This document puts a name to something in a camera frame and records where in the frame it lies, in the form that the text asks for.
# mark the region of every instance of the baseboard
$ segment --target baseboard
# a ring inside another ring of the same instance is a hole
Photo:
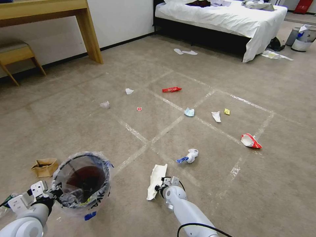
[[[103,50],[106,50],[106,49],[109,49],[109,48],[114,48],[116,46],[119,46],[119,45],[122,45],[122,44],[126,44],[126,43],[130,43],[130,42],[133,42],[135,40],[139,40],[139,39],[142,39],[142,38],[145,38],[147,36],[151,36],[151,35],[154,35],[155,33],[152,32],[152,33],[149,33],[149,34],[146,34],[146,35],[142,35],[142,36],[138,36],[136,38],[132,38],[132,39],[128,39],[128,40],[125,40],[125,41],[122,41],[122,42],[119,42],[119,43],[115,43],[115,44],[112,44],[112,45],[109,45],[109,46],[105,46],[105,47],[102,47],[100,48],[101,51]],[[49,67],[52,67],[52,66],[56,66],[56,65],[59,65],[59,64],[63,64],[63,63],[66,63],[66,62],[69,62],[71,60],[75,60],[75,59],[78,59],[78,58],[83,58],[85,56],[87,56],[88,53],[82,53],[82,54],[78,54],[78,55],[75,55],[75,56],[71,56],[69,58],[65,58],[65,59],[61,59],[61,60],[58,60],[58,61],[55,61],[55,62],[52,62],[52,63],[48,63],[48,64],[44,64],[42,65],[42,67],[44,69],[46,68],[49,68]],[[32,75],[33,73],[35,73],[35,71],[37,71],[38,68],[30,68],[30,69],[27,69],[27,70],[24,70],[24,71],[21,71],[21,72],[16,72],[13,74],[13,77],[26,77],[26,76],[29,76],[29,75]]]
[[[293,13],[294,10],[287,10],[287,12]],[[309,13],[309,12],[306,12],[305,14],[307,14],[307,15],[315,15],[316,13]]]

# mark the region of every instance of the white wall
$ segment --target white wall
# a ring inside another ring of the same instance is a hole
[[[285,0],[284,6],[287,6],[289,10],[294,11],[300,0]],[[310,5],[308,12],[316,13],[316,0]]]
[[[100,47],[153,32],[152,0],[88,0]],[[0,40],[17,38],[31,45],[41,64],[86,52],[74,16],[0,28]],[[11,72],[33,67],[31,62],[9,65]],[[0,69],[0,77],[6,74]]]

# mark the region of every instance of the wooden chair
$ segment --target wooden chair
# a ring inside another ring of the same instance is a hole
[[[27,43],[18,41],[0,45],[0,66],[7,73],[7,75],[11,77],[11,79],[17,86],[19,86],[18,82],[8,71],[6,65],[29,58],[32,59],[35,66],[37,66],[44,74],[44,76],[46,76],[44,69],[37,61],[35,54]]]

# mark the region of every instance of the red snack bag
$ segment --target red snack bag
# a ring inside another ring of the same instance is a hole
[[[175,92],[175,91],[180,91],[182,88],[179,87],[169,87],[162,89],[162,92]]]

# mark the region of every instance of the wooden desk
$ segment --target wooden desk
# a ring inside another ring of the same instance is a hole
[[[103,64],[87,0],[25,0],[0,4],[0,27],[76,16],[88,56]]]

